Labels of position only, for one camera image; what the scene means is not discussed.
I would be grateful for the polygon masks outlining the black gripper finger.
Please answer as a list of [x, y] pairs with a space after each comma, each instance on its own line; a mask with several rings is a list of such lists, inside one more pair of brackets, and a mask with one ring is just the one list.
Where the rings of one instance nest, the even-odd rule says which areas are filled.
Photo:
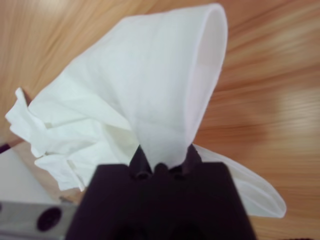
[[179, 166], [174, 167], [174, 178], [184, 179], [197, 165], [201, 163], [202, 159], [198, 151], [195, 146], [191, 144], [187, 149], [185, 160]]
[[140, 145], [129, 163], [129, 172], [133, 179], [149, 179], [152, 176], [152, 169]]

